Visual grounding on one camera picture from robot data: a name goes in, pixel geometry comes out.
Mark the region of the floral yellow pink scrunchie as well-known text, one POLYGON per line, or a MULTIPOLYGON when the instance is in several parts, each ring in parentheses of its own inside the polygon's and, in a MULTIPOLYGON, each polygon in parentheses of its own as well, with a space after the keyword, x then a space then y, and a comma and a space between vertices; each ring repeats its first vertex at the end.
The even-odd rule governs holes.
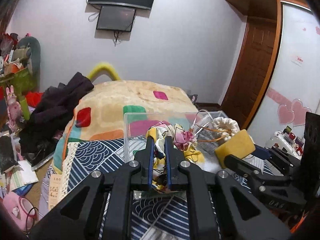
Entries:
POLYGON ((182 160, 204 168, 204 155, 197 149, 197 139, 180 124, 159 122, 148 129, 146 138, 153 140, 152 188, 159 193, 169 193, 173 182, 167 175, 174 174, 172 151, 180 151, 182 160))

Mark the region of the brown wooden door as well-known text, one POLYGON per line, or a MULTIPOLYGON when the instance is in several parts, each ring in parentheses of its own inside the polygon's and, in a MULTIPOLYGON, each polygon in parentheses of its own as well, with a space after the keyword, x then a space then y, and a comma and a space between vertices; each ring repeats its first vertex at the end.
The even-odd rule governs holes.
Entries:
POLYGON ((248 128, 263 99, 278 40, 275 20, 247 19, 240 54, 222 102, 222 110, 241 129, 248 128))

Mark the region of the navy white patterned tablecloth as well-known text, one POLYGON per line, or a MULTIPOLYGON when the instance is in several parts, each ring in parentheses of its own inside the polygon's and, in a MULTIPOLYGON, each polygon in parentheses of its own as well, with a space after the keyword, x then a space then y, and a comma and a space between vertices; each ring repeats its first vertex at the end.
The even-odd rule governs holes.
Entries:
MULTIPOLYGON (((185 191, 191 239, 287 239, 290 232, 227 172, 201 170, 164 144, 169 188, 185 191)), ((133 161, 114 172, 96 170, 76 186, 30 232, 31 239, 129 239, 135 191, 151 188, 153 139, 133 161)))

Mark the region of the white drawstring pouch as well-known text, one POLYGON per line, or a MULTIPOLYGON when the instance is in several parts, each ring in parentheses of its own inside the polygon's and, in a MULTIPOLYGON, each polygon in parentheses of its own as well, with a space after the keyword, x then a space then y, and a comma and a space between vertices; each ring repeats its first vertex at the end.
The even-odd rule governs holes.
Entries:
POLYGON ((222 116, 211 118, 206 116, 195 121, 190 130, 198 142, 215 142, 219 145, 227 142, 240 131, 238 123, 222 116))

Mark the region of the dark clothes pile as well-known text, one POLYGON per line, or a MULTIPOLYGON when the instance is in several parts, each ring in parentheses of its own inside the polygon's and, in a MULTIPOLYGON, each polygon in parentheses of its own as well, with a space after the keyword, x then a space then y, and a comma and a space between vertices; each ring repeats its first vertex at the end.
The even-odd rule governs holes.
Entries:
POLYGON ((20 131, 21 155, 31 166, 52 154, 73 117, 73 111, 80 99, 94 88, 91 81, 77 72, 65 85, 49 87, 31 113, 30 119, 20 131))

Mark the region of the pink slipper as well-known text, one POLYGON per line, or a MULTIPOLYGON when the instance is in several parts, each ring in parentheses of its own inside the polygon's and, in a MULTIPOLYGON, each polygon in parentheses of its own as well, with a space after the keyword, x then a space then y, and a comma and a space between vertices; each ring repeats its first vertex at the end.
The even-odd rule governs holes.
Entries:
POLYGON ((3 205, 21 230, 27 232, 33 227, 37 213, 29 200, 10 191, 3 198, 3 205))

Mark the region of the white wardrobe sliding door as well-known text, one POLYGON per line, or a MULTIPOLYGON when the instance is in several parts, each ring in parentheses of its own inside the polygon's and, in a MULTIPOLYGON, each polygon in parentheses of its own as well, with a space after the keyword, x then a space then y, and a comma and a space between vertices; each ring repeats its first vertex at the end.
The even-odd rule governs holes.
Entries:
POLYGON ((319 113, 319 22, 281 1, 280 45, 271 81, 248 133, 259 146, 289 127, 302 138, 306 113, 319 113))

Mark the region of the pink bunny plush toy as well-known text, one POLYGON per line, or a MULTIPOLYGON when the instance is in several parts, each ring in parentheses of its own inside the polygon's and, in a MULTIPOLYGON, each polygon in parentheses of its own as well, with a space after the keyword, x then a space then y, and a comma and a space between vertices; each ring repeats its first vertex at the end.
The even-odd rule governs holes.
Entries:
POLYGON ((7 94, 7 113, 8 113, 8 126, 13 133, 17 132, 24 121, 20 103, 17 101, 17 96, 14 93, 14 87, 11 85, 6 88, 7 94))

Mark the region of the grey green upholstered chair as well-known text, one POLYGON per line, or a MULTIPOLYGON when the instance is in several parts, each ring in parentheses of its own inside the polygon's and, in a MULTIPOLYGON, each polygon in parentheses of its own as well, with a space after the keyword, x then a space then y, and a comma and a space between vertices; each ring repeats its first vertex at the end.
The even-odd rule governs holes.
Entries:
POLYGON ((27 48, 28 56, 28 70, 31 77, 35 81, 35 88, 33 90, 39 90, 40 88, 40 66, 41 66, 41 46, 39 41, 33 37, 28 36, 22 38, 18 42, 18 49, 27 48))

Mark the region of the yellow curved foam tube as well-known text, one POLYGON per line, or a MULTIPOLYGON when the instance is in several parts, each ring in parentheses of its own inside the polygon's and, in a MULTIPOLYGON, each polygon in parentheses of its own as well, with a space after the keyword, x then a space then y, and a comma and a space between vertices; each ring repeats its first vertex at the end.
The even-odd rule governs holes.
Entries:
POLYGON ((91 82, 101 75, 107 75, 112 81, 120 81, 121 78, 115 68, 107 62, 98 63, 86 76, 91 82))

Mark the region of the yellow sponge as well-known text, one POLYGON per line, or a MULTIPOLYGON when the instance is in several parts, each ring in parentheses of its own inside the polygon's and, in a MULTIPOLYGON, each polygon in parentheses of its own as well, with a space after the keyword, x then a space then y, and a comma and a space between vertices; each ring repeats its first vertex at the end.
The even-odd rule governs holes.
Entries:
POLYGON ((227 142, 220 145, 215 149, 215 155, 219 160, 219 163, 222 168, 225 166, 225 157, 228 155, 234 155, 240 159, 247 157, 255 151, 255 145, 252 141, 252 138, 248 132, 243 129, 236 133, 231 139, 227 142))

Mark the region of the colourful patterned beige blanket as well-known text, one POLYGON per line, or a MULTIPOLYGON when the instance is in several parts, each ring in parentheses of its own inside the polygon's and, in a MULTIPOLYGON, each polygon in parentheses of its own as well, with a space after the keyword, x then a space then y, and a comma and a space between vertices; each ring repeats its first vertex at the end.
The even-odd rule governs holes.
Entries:
POLYGON ((69 139, 84 141, 120 139, 125 113, 196 112, 185 91, 149 81, 109 81, 95 85, 72 110, 57 143, 52 167, 61 174, 69 139))

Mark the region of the clear plastic storage box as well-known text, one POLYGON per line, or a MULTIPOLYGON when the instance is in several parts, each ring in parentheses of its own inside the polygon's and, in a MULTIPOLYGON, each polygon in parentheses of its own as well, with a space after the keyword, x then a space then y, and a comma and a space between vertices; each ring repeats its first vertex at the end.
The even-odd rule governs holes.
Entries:
POLYGON ((172 139, 174 148, 182 151, 184 160, 209 172, 225 168, 224 159, 228 155, 245 159, 255 150, 247 131, 240 129, 223 111, 126 113, 124 124, 129 155, 135 151, 135 142, 151 138, 153 168, 157 174, 166 170, 167 138, 172 139))

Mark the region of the small black wall monitor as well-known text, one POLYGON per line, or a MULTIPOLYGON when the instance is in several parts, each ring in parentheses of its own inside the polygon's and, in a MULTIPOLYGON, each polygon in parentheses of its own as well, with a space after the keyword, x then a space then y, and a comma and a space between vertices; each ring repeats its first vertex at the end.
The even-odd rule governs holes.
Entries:
POLYGON ((105 5, 100 9, 97 30, 131 32, 136 9, 116 5, 105 5))

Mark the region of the green cardboard box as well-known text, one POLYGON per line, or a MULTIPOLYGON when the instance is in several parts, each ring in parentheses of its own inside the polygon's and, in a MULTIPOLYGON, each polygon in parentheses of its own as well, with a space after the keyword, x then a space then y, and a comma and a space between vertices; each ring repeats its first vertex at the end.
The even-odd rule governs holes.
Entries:
POLYGON ((7 76, 1 76, 1 87, 5 90, 7 87, 13 85, 15 94, 26 94, 37 87, 36 76, 29 73, 28 68, 9 74, 7 76))

